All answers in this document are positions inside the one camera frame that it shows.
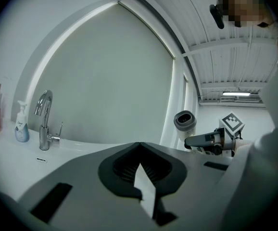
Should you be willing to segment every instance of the ceiling light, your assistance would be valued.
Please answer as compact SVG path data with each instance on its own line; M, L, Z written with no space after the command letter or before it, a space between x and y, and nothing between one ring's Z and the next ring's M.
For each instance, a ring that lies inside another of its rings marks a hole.
M242 92L242 91L224 91L222 93L223 96L249 96L250 92Z

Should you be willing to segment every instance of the paper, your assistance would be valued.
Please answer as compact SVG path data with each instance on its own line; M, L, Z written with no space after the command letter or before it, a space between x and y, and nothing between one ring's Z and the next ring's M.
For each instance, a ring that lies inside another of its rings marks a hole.
M152 219L155 205L156 188L150 181L141 164L139 164L139 167L136 171L134 187L141 191L142 200L140 201L140 205Z

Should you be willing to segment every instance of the soap dispenser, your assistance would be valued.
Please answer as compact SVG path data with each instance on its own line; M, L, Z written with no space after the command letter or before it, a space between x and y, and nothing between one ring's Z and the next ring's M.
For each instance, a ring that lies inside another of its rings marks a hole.
M23 101L18 102L20 104L20 112L17 114L15 137L19 142L27 142L29 140L27 116L25 114L25 107L27 104Z

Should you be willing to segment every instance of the sink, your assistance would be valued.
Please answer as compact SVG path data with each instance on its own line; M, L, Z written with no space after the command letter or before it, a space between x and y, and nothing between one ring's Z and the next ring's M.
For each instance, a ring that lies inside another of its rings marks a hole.
M14 127L14 122L4 121L0 133L0 192L15 201L69 160L116 146L61 140L60 144L53 143L48 151L42 151L37 132L29 130L30 140L20 143L15 139Z

